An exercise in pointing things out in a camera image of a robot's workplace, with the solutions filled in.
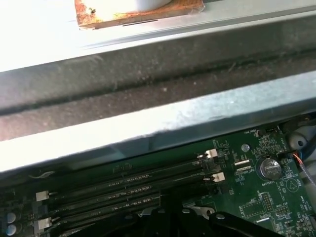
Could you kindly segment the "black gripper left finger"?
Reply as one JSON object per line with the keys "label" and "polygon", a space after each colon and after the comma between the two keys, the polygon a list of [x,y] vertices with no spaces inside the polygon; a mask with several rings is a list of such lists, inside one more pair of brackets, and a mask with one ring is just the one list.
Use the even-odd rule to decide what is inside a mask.
{"label": "black gripper left finger", "polygon": [[106,218],[92,226],[94,237],[170,237],[172,234],[173,199],[165,196],[149,215],[127,212]]}

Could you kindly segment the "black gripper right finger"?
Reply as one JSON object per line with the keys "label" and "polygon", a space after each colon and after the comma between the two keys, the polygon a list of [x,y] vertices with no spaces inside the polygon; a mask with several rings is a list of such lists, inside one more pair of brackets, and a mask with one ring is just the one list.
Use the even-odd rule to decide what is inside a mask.
{"label": "black gripper right finger", "polygon": [[172,198],[174,237],[279,237],[280,234],[227,212],[215,212],[206,220],[179,198]]}

